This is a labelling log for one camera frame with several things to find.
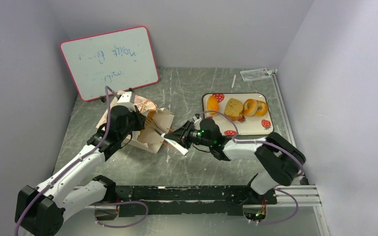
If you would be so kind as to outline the paper bag with orange handles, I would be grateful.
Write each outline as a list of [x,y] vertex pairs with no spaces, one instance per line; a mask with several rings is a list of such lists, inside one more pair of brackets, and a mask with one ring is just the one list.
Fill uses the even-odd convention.
[[[117,101],[120,98],[121,94],[124,92],[125,91],[119,91],[114,96],[113,101],[110,102],[110,110],[114,106],[117,106]],[[153,120],[164,131],[164,133],[171,131],[170,128],[174,115],[168,109],[159,108],[154,101],[136,94],[134,107],[135,110],[129,109],[129,111],[138,111],[139,113],[146,116],[146,120]],[[121,148],[126,145],[131,145],[151,153],[157,153],[161,145],[167,143],[157,132],[145,125],[144,129],[142,129],[141,131],[133,131],[124,140],[119,141]]]

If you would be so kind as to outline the strawberry print tray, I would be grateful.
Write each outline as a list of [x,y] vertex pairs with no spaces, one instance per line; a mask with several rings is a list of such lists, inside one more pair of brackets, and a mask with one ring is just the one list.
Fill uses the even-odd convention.
[[[202,96],[202,110],[207,110],[207,100],[214,95],[219,103],[219,114],[212,116],[209,113],[204,113],[204,118],[212,118],[219,126],[223,135],[231,136],[238,130],[240,136],[254,136],[254,135],[268,135],[274,131],[273,120],[270,113],[270,105],[265,96],[261,93],[206,93]],[[235,98],[244,103],[247,99],[255,99],[264,101],[268,105],[268,113],[263,117],[246,117],[242,116],[239,120],[230,122],[223,114],[225,106],[230,98]]]

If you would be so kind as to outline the yellow fake doughnut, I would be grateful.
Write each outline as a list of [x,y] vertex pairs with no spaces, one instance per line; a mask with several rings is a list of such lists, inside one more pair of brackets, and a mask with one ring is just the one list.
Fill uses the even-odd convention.
[[258,101],[255,99],[247,99],[243,105],[243,115],[246,117],[252,117],[255,115],[258,109]]
[[266,102],[264,101],[257,101],[257,104],[258,104],[258,107],[257,107],[257,110],[255,112],[255,116],[256,117],[263,117],[265,116],[267,113],[268,113],[268,105]]

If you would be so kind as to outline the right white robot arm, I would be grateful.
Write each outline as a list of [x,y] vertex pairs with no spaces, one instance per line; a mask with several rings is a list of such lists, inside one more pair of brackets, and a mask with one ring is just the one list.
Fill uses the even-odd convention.
[[276,132],[264,138],[235,139],[233,135],[223,135],[211,118],[201,120],[198,127],[193,121],[187,121],[181,128],[163,137],[179,150],[187,150],[194,145],[207,147],[217,160],[259,161],[265,171],[255,175],[246,190],[246,198],[253,204],[259,203],[274,187],[290,186],[301,175],[306,162],[304,154]]

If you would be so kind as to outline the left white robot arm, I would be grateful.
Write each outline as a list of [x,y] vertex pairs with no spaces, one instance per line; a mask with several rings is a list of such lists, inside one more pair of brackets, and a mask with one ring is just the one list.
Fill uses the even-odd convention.
[[106,122],[87,140],[79,153],[58,172],[35,187],[18,193],[14,235],[23,229],[32,236],[53,236],[71,216],[94,203],[111,204],[116,184],[104,176],[93,178],[79,189],[77,184],[96,167],[123,148],[124,140],[144,129],[146,116],[135,106],[108,108]]

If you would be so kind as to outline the yellow fake bread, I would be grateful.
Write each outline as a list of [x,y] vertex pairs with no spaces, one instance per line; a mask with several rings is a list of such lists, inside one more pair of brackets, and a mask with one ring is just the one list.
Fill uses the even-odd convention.
[[243,116],[244,104],[235,98],[230,98],[225,106],[224,114],[232,121],[237,121]]

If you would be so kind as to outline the orange fake bread piece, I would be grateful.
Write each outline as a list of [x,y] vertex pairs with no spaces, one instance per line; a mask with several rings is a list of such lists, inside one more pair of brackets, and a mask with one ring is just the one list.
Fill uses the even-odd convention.
[[214,95],[211,95],[207,100],[207,111],[212,116],[217,115],[219,111],[219,103]]

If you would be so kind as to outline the metal serving tongs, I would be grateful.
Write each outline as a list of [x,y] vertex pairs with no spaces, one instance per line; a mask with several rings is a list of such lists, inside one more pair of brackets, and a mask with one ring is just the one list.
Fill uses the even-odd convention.
[[178,152],[180,152],[183,156],[186,156],[189,152],[188,149],[184,148],[180,144],[178,144],[176,141],[170,140],[165,137],[166,133],[153,121],[153,120],[146,120],[145,126],[152,128],[155,132],[157,132],[164,141],[166,141],[169,145],[174,147]]

